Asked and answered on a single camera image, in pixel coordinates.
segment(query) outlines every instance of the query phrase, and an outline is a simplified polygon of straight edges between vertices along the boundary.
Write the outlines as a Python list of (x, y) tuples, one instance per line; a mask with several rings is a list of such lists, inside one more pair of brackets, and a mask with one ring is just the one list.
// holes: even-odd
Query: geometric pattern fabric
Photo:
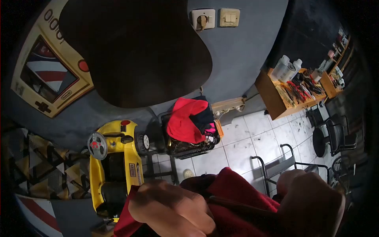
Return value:
[(91, 197), (89, 155), (59, 148), (25, 128), (2, 134), (1, 146), (16, 193), (44, 199)]

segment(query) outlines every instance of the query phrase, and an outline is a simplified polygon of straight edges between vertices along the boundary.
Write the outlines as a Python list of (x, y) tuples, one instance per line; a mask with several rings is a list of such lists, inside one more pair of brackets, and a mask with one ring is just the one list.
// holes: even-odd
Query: white slipper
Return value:
[(192, 170), (185, 169), (183, 171), (183, 177), (184, 177), (184, 179), (188, 179), (188, 178), (191, 178), (191, 177), (195, 177), (195, 174), (192, 172)]

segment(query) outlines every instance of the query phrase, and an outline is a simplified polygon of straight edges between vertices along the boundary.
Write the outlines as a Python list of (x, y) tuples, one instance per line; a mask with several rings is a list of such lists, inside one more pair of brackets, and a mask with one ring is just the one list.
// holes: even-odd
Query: white tile floor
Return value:
[[(323, 119), (329, 117), (325, 107), (319, 108)], [(280, 148), (280, 144), (288, 143), (292, 146), (295, 160), (303, 163), (316, 163), (331, 166), (333, 158), (330, 155), (329, 145), (327, 145), (324, 157), (316, 157), (311, 127), (305, 110), (289, 115), (277, 120), (271, 120), (269, 115), (264, 115), (263, 111), (248, 114), (233, 119), (231, 124), (222, 127), (224, 137), (222, 141), (210, 152), (204, 155), (188, 158), (185, 160), (175, 160), (179, 182), (183, 181), (183, 171), (190, 169), (196, 176), (202, 174), (218, 174), (221, 169), (229, 166), (232, 170), (242, 175), (252, 186), (260, 192), (265, 193), (260, 166), (257, 159), (250, 159), (250, 156), (260, 156), (264, 163), (274, 160), (288, 159), (291, 152), (288, 147)], [(321, 128), (327, 136), (327, 130)], [(158, 154), (153, 156), (154, 172), (167, 172), (171, 170), (169, 156)], [(146, 170), (146, 161), (143, 160), (143, 168)], [(326, 169), (319, 169), (320, 176), (326, 180)], [(162, 177), (168, 182), (170, 177)], [(270, 196), (276, 194), (275, 185), (269, 186)]]

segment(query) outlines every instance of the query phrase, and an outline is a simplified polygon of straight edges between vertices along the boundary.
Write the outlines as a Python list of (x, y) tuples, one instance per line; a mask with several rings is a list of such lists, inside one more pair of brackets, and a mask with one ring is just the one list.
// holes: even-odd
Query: yellow toy car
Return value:
[(106, 123), (87, 141), (90, 152), (89, 181), (92, 203), (98, 216), (117, 222), (132, 185), (144, 183), (142, 160), (149, 138), (136, 132), (136, 123)]

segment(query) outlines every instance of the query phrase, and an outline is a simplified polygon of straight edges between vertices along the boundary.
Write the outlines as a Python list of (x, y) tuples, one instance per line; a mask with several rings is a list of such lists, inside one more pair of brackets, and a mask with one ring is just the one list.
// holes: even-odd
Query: black cloth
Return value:
[[(205, 96), (198, 96), (193, 99), (207, 101)], [(191, 115), (189, 118), (191, 119), (193, 124), (195, 124), (195, 126), (200, 130), (201, 134), (204, 134), (205, 129), (210, 129), (210, 124), (214, 123), (213, 113), (210, 109), (210, 106), (208, 106), (205, 110), (201, 111), (196, 115)]]

